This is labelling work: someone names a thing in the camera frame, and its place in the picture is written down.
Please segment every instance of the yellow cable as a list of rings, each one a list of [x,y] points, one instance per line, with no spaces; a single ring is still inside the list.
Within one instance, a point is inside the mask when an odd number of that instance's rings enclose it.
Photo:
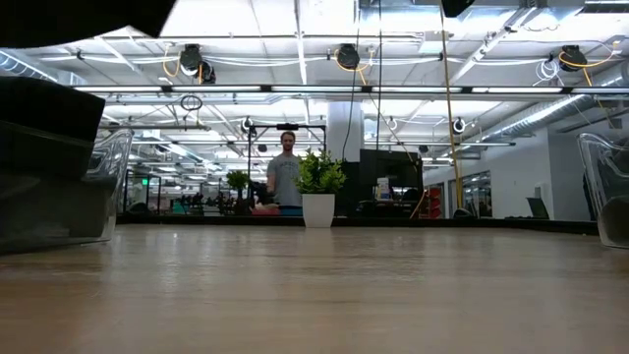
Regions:
[[[452,161],[454,162],[454,177],[456,179],[456,203],[457,207],[461,207],[463,204],[463,191],[461,184],[461,176],[459,175],[459,167],[456,160],[456,149],[454,147],[454,132],[453,132],[453,120],[452,120],[452,105],[450,99],[450,73],[448,71],[448,52],[445,45],[445,20],[443,18],[443,0],[439,1],[439,15],[441,17],[441,45],[443,46],[443,65],[445,68],[445,87],[446,98],[448,103],[448,120],[450,123],[450,148],[452,150]]]
[[[569,62],[569,61],[567,61],[567,60],[565,60],[565,59],[563,59],[563,58],[562,58],[564,54],[566,54],[566,52],[563,52],[563,51],[562,51],[561,53],[559,53],[559,60],[560,60],[562,63],[566,63],[566,64],[568,64],[568,65],[570,65],[570,66],[575,67],[575,68],[594,68],[594,67],[596,67],[596,66],[598,66],[598,65],[600,65],[600,64],[602,64],[602,63],[606,63],[606,62],[608,62],[608,61],[609,61],[609,59],[611,59],[611,57],[613,56],[613,51],[611,52],[611,54],[609,54],[609,56],[607,57],[607,59],[601,60],[601,61],[596,62],[596,63],[594,63],[594,64],[576,64],[576,63],[571,63],[571,62]]]
[[[583,75],[585,75],[586,80],[588,81],[588,85],[590,85],[590,87],[592,86],[592,80],[590,80],[590,75],[588,75],[588,71],[586,70],[586,68],[583,68]]]
[[[166,73],[166,75],[168,75],[171,78],[176,77],[179,74],[179,65],[180,65],[180,60],[181,60],[181,52],[179,52],[179,56],[177,57],[177,71],[175,71],[175,74],[171,74],[168,71],[168,68],[166,68],[166,57],[168,56],[168,47],[166,47],[166,51],[164,52],[164,61],[161,63],[162,64],[162,68],[164,68],[164,73]]]
[[[361,80],[363,81],[363,85],[366,86],[367,85],[367,81],[365,81],[365,75],[363,75],[363,72],[358,72],[361,75]]]
[[[363,75],[363,71],[359,71],[358,72],[361,75],[361,80],[363,81],[363,85],[367,86],[368,82],[365,80],[365,75]],[[402,144],[402,142],[400,141],[400,139],[397,137],[397,135],[395,134],[395,132],[393,131],[393,129],[391,129],[391,127],[388,125],[388,123],[386,122],[386,119],[384,119],[384,117],[382,116],[382,112],[380,112],[379,107],[377,106],[377,104],[375,103],[375,101],[373,100],[373,97],[370,95],[370,98],[372,99],[372,103],[373,106],[377,109],[377,114],[378,114],[378,118],[377,119],[382,119],[382,122],[384,123],[384,125],[386,126],[386,128],[389,129],[389,131],[391,132],[391,134],[393,135],[393,137],[395,138],[395,140],[398,142],[398,144],[402,147],[402,149],[406,152],[406,155],[409,157],[409,160],[411,160],[411,163],[413,164],[413,168],[415,169],[415,172],[419,172],[417,169],[417,166],[415,164],[415,160],[413,159],[413,156],[411,156],[411,153],[406,149],[406,147]],[[415,216],[415,213],[418,212],[420,205],[422,204],[422,201],[424,200],[424,195],[426,193],[424,191],[422,191],[422,198],[420,199],[420,201],[417,203],[417,205],[415,206],[415,209],[413,210],[413,213],[411,213],[411,216],[409,218],[413,218],[413,216]]]

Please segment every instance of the desk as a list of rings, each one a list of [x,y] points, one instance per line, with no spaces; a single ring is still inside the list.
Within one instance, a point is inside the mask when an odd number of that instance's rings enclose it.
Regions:
[[[528,230],[125,225],[107,244],[0,258],[0,342],[21,354],[622,353],[627,255]]]

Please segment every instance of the exposed ductwork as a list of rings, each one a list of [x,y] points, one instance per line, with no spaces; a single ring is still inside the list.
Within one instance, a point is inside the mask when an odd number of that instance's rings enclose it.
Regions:
[[[16,76],[47,80],[66,86],[86,85],[86,80],[74,73],[44,68],[11,49],[0,49],[0,69]]]
[[[429,26],[422,30],[436,30],[440,27],[439,2],[441,0],[380,0],[382,7],[382,22],[389,28],[398,28],[408,24]],[[467,10],[456,19],[448,19],[459,25],[479,26],[489,24],[493,20],[504,22],[519,9],[533,9],[523,24],[534,17],[544,14],[561,22],[568,17],[582,11],[586,0],[476,0]],[[360,0],[361,23],[375,23],[379,17],[378,1]]]
[[[629,60],[597,74],[593,86],[628,87]],[[568,95],[554,102],[539,103],[515,114],[501,128],[490,129],[489,134],[482,138],[479,137],[479,139],[486,142],[496,140],[504,135],[518,137],[532,133],[536,129],[578,114],[579,111],[593,108],[596,104],[595,99],[589,94]]]

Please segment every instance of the computer monitor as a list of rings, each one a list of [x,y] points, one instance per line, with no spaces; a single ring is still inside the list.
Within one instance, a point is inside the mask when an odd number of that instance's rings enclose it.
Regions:
[[[422,189],[422,159],[416,152],[410,155],[414,162],[404,151],[361,149],[361,185],[374,186],[378,178],[388,177],[391,187]]]

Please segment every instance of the gray t-shirt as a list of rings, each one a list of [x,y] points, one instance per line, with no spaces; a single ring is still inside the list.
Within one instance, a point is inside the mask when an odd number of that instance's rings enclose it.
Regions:
[[[295,186],[299,177],[299,157],[280,154],[268,163],[267,175],[275,175],[275,201],[281,206],[300,207],[302,195]]]

